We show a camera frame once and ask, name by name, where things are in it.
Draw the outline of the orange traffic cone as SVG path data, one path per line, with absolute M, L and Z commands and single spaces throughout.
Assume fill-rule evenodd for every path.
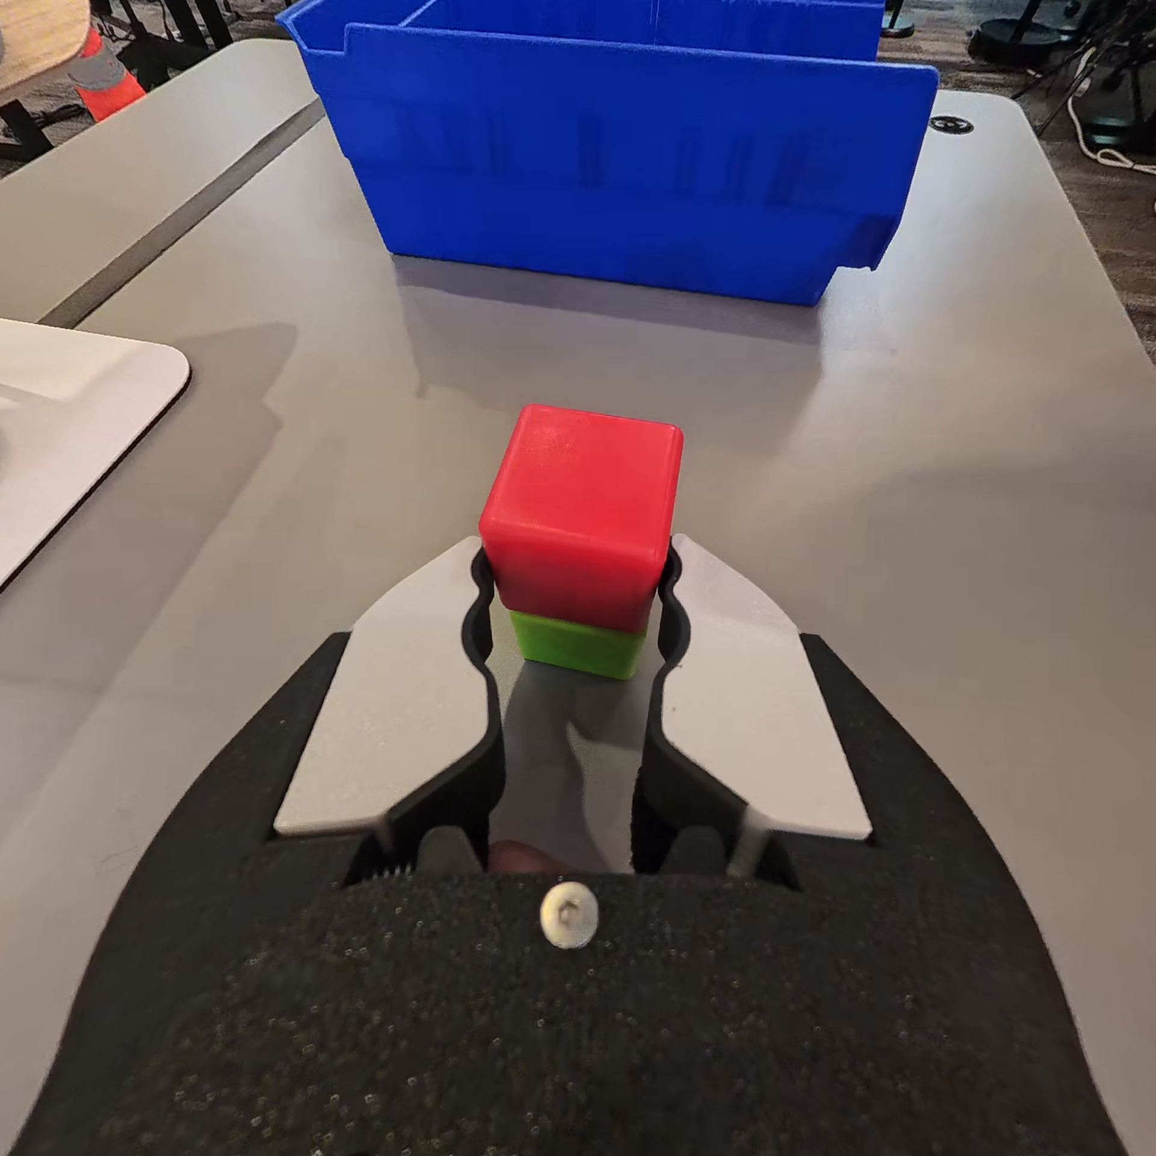
M 105 122 L 145 95 L 93 24 L 79 54 L 67 65 L 67 79 L 94 123 Z

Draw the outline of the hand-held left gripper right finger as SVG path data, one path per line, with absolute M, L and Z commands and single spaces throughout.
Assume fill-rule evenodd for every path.
M 788 873 L 785 836 L 866 845 L 872 822 L 799 629 L 682 533 L 631 806 L 637 873 Z

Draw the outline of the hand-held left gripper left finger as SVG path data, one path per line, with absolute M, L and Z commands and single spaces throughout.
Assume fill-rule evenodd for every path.
M 482 858 L 502 796 L 492 573 L 467 537 L 353 624 L 272 822 L 281 839 L 372 834 L 411 863 L 429 830 L 460 829 Z

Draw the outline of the red cube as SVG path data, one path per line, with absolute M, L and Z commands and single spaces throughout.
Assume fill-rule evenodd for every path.
M 670 550 L 682 453 L 671 424 L 524 406 L 478 523 L 502 605 L 641 633 Z

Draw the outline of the black floor stand base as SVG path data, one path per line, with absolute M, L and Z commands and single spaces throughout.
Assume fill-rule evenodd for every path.
M 1037 69 L 1063 43 L 1062 33 L 1040 24 L 1042 2 L 1026 2 L 1016 18 L 992 18 L 972 31 L 965 51 L 976 62 L 996 68 Z

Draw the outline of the green cube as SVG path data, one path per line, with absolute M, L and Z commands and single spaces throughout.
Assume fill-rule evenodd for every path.
M 630 633 L 521 611 L 509 611 L 509 617 L 525 661 L 616 682 L 631 679 L 638 668 L 645 631 Z

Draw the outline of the blue plastic bin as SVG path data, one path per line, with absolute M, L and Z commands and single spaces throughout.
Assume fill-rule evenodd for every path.
M 905 210 L 934 68 L 883 3 L 295 3 L 386 250 L 811 307 Z

